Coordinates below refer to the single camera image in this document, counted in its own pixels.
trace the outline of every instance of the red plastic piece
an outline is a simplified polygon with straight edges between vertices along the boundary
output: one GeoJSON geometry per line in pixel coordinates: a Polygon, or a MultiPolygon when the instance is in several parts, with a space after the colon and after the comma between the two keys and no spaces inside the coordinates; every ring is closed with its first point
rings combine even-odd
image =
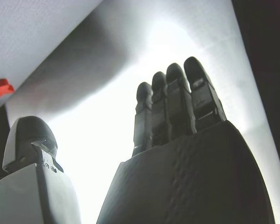
{"type": "Polygon", "coordinates": [[[0,79],[0,97],[9,93],[14,93],[13,86],[8,83],[7,79],[0,79]]]}

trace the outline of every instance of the back of robotic hand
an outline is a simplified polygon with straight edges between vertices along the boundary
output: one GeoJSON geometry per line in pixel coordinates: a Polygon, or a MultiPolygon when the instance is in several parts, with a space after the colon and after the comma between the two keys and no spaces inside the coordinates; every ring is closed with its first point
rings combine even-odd
{"type": "Polygon", "coordinates": [[[210,78],[194,57],[184,71],[173,63],[139,85],[133,155],[97,224],[274,223],[257,163],[210,78]]]}

